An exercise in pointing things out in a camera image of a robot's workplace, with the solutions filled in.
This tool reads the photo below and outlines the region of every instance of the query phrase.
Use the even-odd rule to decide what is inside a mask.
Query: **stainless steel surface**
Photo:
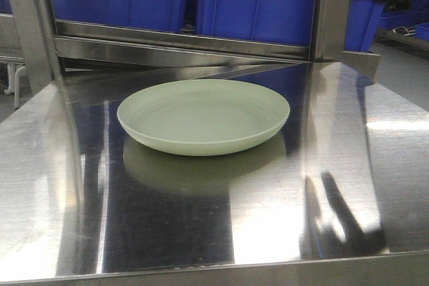
[[[41,91],[0,124],[0,281],[426,285],[429,113],[340,63],[269,67],[70,74],[66,108]],[[120,127],[127,95],[201,76],[272,88],[291,116],[207,158]]]
[[[223,52],[226,54],[245,54],[281,58],[289,60],[307,60],[308,48],[248,42],[244,40],[226,40],[198,35],[165,33],[144,29],[113,27],[75,21],[57,21],[59,35],[68,37],[94,38],[117,42],[166,46],[183,50],[202,50]]]
[[[373,80],[380,63],[380,58],[380,55],[370,52],[344,51],[341,61]]]
[[[61,75],[56,55],[54,18],[49,0],[10,0],[33,93]]]
[[[349,5],[350,0],[316,0],[310,46],[310,61],[341,61]]]
[[[58,55],[63,58],[156,67],[238,66],[290,62],[279,58],[233,56],[216,52],[178,50],[176,48],[65,36],[56,37],[55,44]]]

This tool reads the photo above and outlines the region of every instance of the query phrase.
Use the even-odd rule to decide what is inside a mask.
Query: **stainless steel table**
[[[292,112],[219,157],[136,143],[116,110],[234,78]],[[427,285],[429,113],[341,63],[71,73],[0,124],[0,284]]]

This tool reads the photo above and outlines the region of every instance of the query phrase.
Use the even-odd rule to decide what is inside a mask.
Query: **plate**
[[[290,113],[286,99],[236,80],[181,80],[140,90],[117,111],[136,141],[178,155],[224,155],[273,137]]]

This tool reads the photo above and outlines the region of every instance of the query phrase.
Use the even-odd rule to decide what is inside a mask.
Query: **stainless steel shelf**
[[[414,48],[429,51],[429,42],[427,42],[426,40],[421,40],[420,38],[412,36],[404,36],[400,33],[394,33],[391,30],[378,29],[376,37],[394,40],[407,46],[412,46]]]

